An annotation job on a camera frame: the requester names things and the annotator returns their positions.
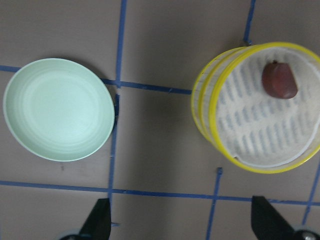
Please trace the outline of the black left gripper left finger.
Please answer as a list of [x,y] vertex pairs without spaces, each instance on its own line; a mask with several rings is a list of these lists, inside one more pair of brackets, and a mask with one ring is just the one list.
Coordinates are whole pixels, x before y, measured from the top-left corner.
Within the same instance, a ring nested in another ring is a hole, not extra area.
[[80,240],[108,240],[111,235],[111,205],[109,198],[100,198],[95,203],[82,228]]

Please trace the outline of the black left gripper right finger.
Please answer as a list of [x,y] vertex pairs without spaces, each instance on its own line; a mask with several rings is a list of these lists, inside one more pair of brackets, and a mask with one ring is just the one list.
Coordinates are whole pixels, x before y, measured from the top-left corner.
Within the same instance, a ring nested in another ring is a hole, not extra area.
[[293,227],[264,196],[251,199],[251,228],[258,240],[291,240]]

